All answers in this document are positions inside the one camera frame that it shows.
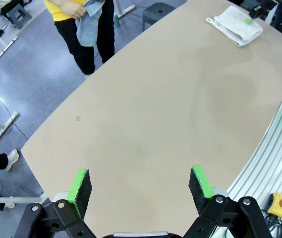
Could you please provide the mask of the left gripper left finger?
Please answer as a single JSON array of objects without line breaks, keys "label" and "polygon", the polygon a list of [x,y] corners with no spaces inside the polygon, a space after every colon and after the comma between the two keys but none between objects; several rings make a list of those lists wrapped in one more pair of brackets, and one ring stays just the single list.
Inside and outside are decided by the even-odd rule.
[{"label": "left gripper left finger", "polygon": [[69,238],[94,238],[84,222],[92,185],[88,169],[79,169],[65,199],[58,199],[47,206],[30,203],[26,206],[16,238],[52,238],[65,231]]}]

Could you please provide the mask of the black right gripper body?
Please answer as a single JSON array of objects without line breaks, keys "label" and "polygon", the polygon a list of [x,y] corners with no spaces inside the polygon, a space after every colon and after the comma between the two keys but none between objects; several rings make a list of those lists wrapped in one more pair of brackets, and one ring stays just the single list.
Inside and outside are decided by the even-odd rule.
[{"label": "black right gripper body", "polygon": [[249,18],[256,19],[261,18],[266,12],[269,12],[275,7],[273,0],[261,0],[249,11]]}]

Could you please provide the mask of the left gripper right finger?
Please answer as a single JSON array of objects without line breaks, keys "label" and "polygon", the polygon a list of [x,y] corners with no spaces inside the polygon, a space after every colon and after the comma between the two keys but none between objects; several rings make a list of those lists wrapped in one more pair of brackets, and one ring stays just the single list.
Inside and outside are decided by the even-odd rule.
[{"label": "left gripper right finger", "polygon": [[216,194],[201,165],[192,166],[188,186],[198,217],[185,238],[209,238],[217,227],[228,228],[234,238],[272,237],[257,201],[251,196],[233,201]]}]

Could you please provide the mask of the person's right hand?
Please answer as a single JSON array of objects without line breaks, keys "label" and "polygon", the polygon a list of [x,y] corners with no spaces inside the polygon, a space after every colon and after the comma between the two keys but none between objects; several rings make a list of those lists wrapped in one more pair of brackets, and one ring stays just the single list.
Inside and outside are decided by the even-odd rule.
[{"label": "person's right hand", "polygon": [[63,0],[58,7],[68,16],[78,19],[86,13],[86,9],[79,3],[72,0]]}]

